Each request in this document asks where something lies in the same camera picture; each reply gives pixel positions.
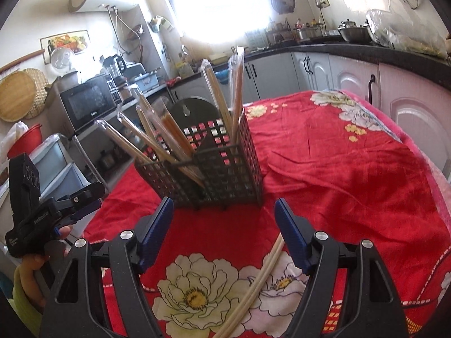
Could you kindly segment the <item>left hand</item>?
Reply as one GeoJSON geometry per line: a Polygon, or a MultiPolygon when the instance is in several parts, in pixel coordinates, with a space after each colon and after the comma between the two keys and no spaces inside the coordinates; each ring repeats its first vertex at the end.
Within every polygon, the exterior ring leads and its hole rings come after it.
{"type": "Polygon", "coordinates": [[[64,240],[70,235],[72,229],[72,225],[61,227],[59,241],[51,240],[44,248],[45,255],[28,254],[22,258],[18,267],[21,286],[28,300],[35,307],[43,308],[45,306],[45,298],[34,274],[49,260],[52,266],[61,264],[61,261],[67,254],[67,243],[64,240]]]}

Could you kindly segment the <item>green sleeve left forearm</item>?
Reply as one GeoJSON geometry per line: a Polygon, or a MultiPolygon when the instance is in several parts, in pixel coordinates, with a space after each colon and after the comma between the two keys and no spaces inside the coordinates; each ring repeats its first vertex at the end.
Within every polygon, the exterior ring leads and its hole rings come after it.
{"type": "Polygon", "coordinates": [[[22,323],[35,337],[39,337],[43,315],[28,300],[21,285],[19,268],[15,270],[12,299],[9,299],[9,302],[22,323]]]}

